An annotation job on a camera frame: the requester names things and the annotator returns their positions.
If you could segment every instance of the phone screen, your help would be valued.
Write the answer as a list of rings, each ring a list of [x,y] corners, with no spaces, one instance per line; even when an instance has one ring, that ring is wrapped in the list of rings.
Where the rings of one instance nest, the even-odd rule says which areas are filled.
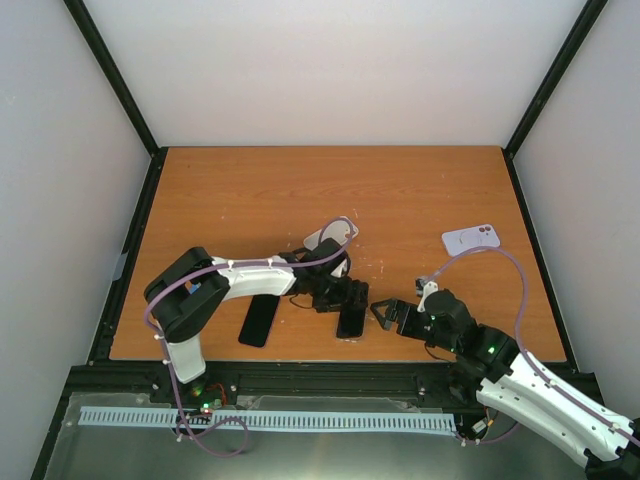
[[[280,297],[276,295],[254,296],[247,310],[238,341],[252,347],[264,347],[279,303]]]

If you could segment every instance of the wood grain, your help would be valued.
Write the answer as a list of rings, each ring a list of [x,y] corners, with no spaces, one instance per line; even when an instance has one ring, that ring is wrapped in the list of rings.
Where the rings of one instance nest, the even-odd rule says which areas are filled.
[[[351,276],[369,282],[371,302],[417,302],[415,277],[448,259],[440,235],[493,224],[529,276],[527,345],[541,360],[565,359],[498,147],[171,148],[111,358],[161,358],[142,323],[142,292],[188,248],[200,245],[232,259],[266,257],[300,247],[338,215],[360,228],[349,249]],[[493,253],[463,259],[440,285],[479,322],[513,334],[522,289],[508,260]],[[383,331],[370,313],[363,337],[346,342],[335,338],[337,313],[302,310],[286,300],[267,345],[241,345],[237,337],[249,301],[225,302],[215,313],[201,334],[206,359],[430,361],[421,342]]]

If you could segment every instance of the white phone case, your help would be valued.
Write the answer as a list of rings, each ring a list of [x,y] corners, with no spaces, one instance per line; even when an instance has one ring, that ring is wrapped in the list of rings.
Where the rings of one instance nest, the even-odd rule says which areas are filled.
[[[474,247],[500,246],[496,229],[490,223],[443,233],[442,242],[452,257]]]

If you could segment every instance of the cable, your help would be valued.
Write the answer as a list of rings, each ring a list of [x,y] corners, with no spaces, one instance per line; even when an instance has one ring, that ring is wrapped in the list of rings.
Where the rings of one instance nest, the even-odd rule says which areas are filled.
[[[439,362],[445,362],[445,363],[453,363],[451,362],[451,360],[447,360],[446,358],[438,357],[437,355],[433,354],[431,350],[429,350],[429,347],[427,347],[426,343],[424,344],[424,349],[429,354],[429,356],[434,360],[437,360]]]
[[[296,303],[296,302],[293,301],[295,298],[298,297],[298,295],[300,295],[300,294],[296,293],[293,297],[289,297],[289,303],[291,305],[295,305],[296,307],[302,308],[304,310],[311,310],[313,307],[305,307],[304,305],[300,305],[299,303]]]
[[[353,223],[351,223],[351,221],[345,217],[337,217],[334,218],[333,220],[331,220],[330,222],[328,222],[324,227],[322,227],[322,229],[320,230],[320,235],[318,238],[322,238],[325,231],[327,230],[327,228],[329,226],[331,226],[333,223],[337,222],[337,221],[341,221],[341,222],[346,222],[347,225],[349,226],[349,235],[347,236],[347,240],[344,243],[344,245],[342,245],[342,247],[337,250],[335,253],[329,255],[328,257],[325,258],[321,258],[319,260],[313,260],[310,262],[300,262],[300,263],[287,263],[287,262],[272,262],[267,259],[265,260],[249,260],[249,261],[238,261],[235,262],[233,260],[229,260],[227,263],[223,263],[223,264],[219,264],[219,265],[212,265],[210,267],[206,267],[206,268],[202,268],[198,271],[192,272],[189,275],[185,275],[184,277],[176,280],[175,282],[173,282],[171,285],[168,285],[167,288],[165,288],[164,290],[162,290],[160,293],[158,293],[158,295],[156,295],[147,305],[147,308],[145,308],[144,310],[144,323],[145,325],[147,325],[151,330],[153,330],[155,332],[155,338],[158,340],[161,340],[160,345],[162,346],[162,351],[164,354],[164,360],[163,363],[166,363],[168,369],[169,369],[169,377],[171,379],[171,386],[173,388],[173,394],[175,396],[175,401],[176,401],[176,407],[178,408],[178,413],[180,415],[180,422],[178,423],[178,426],[180,426],[180,424],[184,425],[184,428],[187,430],[188,433],[188,437],[193,440],[196,445],[198,445],[198,447],[200,447],[202,450],[204,450],[205,452],[207,452],[210,455],[213,455],[214,457],[220,457],[220,458],[228,458],[228,457],[233,457],[235,455],[238,455],[239,453],[241,453],[245,447],[247,446],[247,443],[249,441],[249,428],[247,427],[247,424],[242,421],[240,418],[238,417],[228,417],[225,418],[224,420],[221,420],[213,425],[211,425],[210,427],[208,427],[206,430],[195,434],[193,432],[193,430],[191,429],[191,427],[189,426],[189,422],[187,419],[187,416],[184,412],[184,408],[182,407],[182,400],[180,398],[180,391],[178,389],[178,380],[177,380],[177,376],[176,376],[176,372],[175,369],[173,368],[173,364],[171,363],[171,357],[169,355],[169,349],[167,346],[167,341],[164,338],[164,332],[162,331],[162,328],[160,328],[160,326],[155,325],[152,321],[151,321],[151,311],[156,307],[156,305],[158,305],[158,303],[160,303],[160,301],[165,298],[167,295],[169,295],[171,292],[173,292],[174,290],[182,287],[185,283],[201,277],[203,275],[206,275],[208,273],[213,273],[217,270],[221,270],[223,268],[228,268],[228,269],[232,269],[232,268],[237,268],[237,267],[285,267],[285,268],[304,268],[304,267],[314,267],[317,265],[322,265],[326,262],[329,262],[331,260],[333,260],[334,258],[337,258],[338,256],[340,256],[351,244],[353,237],[355,235],[355,226],[353,225]],[[211,450],[209,448],[207,448],[204,444],[202,444],[199,440],[199,437],[202,437],[208,433],[210,433],[211,431],[215,430],[217,427],[219,427],[220,425],[223,425],[225,423],[231,423],[231,422],[236,422],[238,423],[243,431],[244,431],[244,439],[242,442],[242,445],[237,449],[234,450],[233,452],[230,453],[220,453],[220,452],[216,452],[214,450]]]
[[[499,253],[499,254],[507,257],[509,260],[511,260],[511,263],[513,263],[515,265],[516,269],[518,270],[518,273],[520,274],[520,279],[522,280],[522,299],[520,301],[520,308],[518,310],[518,315],[516,316],[516,322],[515,322],[515,333],[516,334],[515,334],[515,338],[516,338],[516,343],[518,344],[518,348],[520,349],[520,353],[522,354],[522,357],[527,362],[527,364],[531,367],[531,369],[534,372],[536,372],[538,374],[538,376],[540,378],[542,378],[542,380],[547,385],[549,385],[551,388],[553,388],[556,392],[558,392],[560,395],[562,395],[565,399],[567,399],[568,401],[573,403],[575,406],[577,406],[578,408],[580,408],[584,412],[586,412],[589,415],[591,415],[593,418],[595,418],[599,422],[603,423],[610,430],[612,430],[612,431],[614,431],[616,433],[619,433],[625,439],[627,439],[629,442],[631,442],[631,443],[635,444],[636,446],[640,447],[640,440],[635,438],[633,435],[625,432],[624,430],[621,430],[619,428],[619,425],[615,425],[613,422],[609,421],[607,418],[603,417],[598,412],[596,412],[595,410],[593,410],[592,408],[588,407],[587,405],[582,403],[580,400],[575,398],[569,392],[563,390],[559,385],[556,384],[556,382],[552,381],[552,379],[549,378],[533,362],[533,360],[531,360],[531,358],[529,357],[529,351],[524,346],[524,342],[522,341],[522,334],[521,334],[522,319],[524,317],[525,307],[527,305],[527,300],[529,298],[529,283],[527,281],[527,274],[525,273],[524,268],[522,268],[522,265],[520,264],[520,262],[518,262],[518,260],[513,255],[511,255],[509,252],[507,252],[507,251],[505,251],[505,250],[503,250],[502,248],[499,248],[499,247],[474,247],[474,248],[466,250],[466,251],[456,255],[455,257],[451,258],[442,267],[440,267],[438,270],[436,270],[432,275],[428,276],[425,283],[430,282],[432,280],[435,280],[437,277],[442,275],[442,273],[444,273],[445,270],[447,270],[451,265],[453,265],[455,262],[457,262],[461,258],[466,257],[468,255],[471,255],[473,253],[477,253],[477,252],[496,252],[496,253]]]

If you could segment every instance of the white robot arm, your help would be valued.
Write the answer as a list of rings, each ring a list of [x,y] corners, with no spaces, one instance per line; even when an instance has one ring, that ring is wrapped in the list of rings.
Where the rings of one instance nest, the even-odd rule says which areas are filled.
[[[569,455],[588,479],[640,479],[637,421],[573,388],[530,352],[521,352],[506,333],[478,325],[449,290],[430,282],[420,293],[419,305],[390,299],[373,303],[371,310],[385,330],[397,323],[398,334],[455,353],[453,396],[506,413]]]

